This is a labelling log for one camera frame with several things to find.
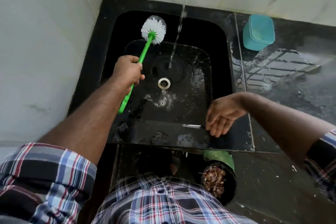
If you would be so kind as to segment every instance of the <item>plaid shirt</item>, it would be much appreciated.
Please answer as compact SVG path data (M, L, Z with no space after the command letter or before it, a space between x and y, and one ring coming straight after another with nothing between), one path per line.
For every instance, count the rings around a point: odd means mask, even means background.
M315 185L336 202L336 130L307 152L305 168ZM1 223L75 223L90 197L96 167L57 146L29 143L0 166ZM101 205L100 223L255 223L227 211L198 185L151 174L118 182Z

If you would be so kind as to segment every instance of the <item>blue plastic box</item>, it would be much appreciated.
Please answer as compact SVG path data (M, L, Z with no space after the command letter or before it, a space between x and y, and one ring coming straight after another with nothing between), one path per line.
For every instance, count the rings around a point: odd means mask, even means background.
M273 20L269 16L252 14L243 28L244 47L260 51L275 41Z

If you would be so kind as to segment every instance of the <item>sink drain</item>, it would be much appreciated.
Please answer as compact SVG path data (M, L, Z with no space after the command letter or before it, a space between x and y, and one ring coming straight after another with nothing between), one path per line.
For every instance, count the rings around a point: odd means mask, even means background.
M170 87L170 80L168 78L161 78L158 82L157 85L159 86L160 89L166 90L169 89Z

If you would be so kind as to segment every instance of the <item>right hand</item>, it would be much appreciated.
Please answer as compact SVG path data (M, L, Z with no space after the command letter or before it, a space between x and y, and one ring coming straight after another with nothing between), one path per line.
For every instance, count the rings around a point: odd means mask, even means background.
M233 122L246 113L241 98L241 93L234 93L212 102L205 123L206 130L210 130L212 136L219 137L226 134Z
M145 76L141 74L142 64L137 63L136 56L125 55L119 57L114 65L111 81L114 85L125 90L126 95L130 93L132 84L138 85Z

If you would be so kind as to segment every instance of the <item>white bristles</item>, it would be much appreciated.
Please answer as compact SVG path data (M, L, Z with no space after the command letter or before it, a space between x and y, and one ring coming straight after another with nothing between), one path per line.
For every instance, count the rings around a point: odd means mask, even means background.
M165 21L159 16L152 15L149 17L141 29L141 35L145 40L148 40L149 32L155 32L155 39L152 40L153 44L161 43L166 34Z

